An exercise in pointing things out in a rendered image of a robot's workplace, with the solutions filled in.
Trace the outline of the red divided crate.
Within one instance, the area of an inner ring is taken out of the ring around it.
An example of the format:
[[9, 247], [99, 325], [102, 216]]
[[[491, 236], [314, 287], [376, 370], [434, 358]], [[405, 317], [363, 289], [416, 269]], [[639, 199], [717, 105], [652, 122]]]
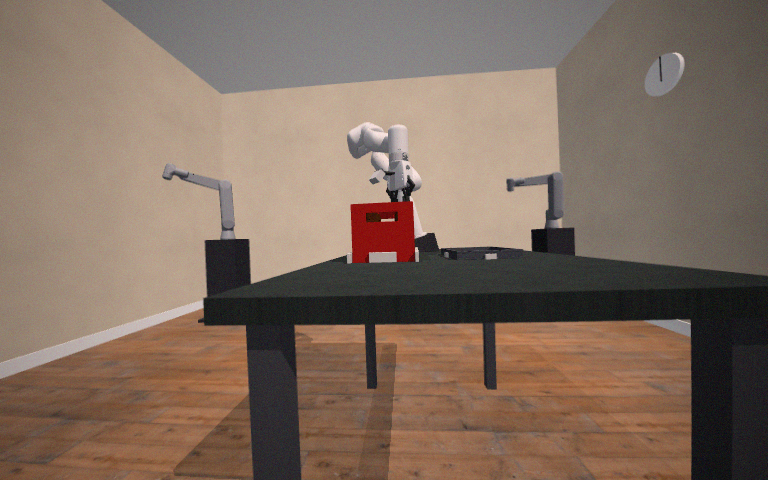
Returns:
[[[397, 262], [415, 261], [413, 201], [351, 205], [352, 262], [369, 263], [370, 252], [396, 252]], [[398, 221], [366, 222], [366, 213]]]

